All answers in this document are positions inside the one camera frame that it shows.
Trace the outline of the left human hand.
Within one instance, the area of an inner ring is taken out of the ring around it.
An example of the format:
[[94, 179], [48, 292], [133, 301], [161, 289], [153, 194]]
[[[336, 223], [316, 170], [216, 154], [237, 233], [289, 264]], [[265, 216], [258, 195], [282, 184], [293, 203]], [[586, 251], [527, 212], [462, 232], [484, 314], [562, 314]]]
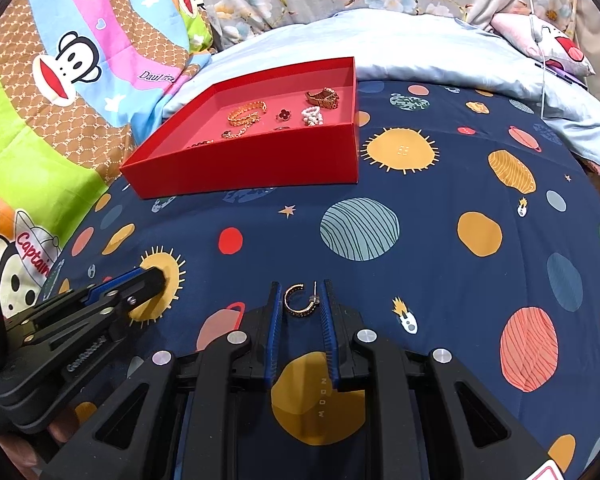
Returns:
[[73, 408], [64, 408], [46, 430], [36, 434], [3, 434], [0, 447], [25, 479], [40, 478], [47, 462], [46, 455], [54, 454], [80, 428], [79, 417]]

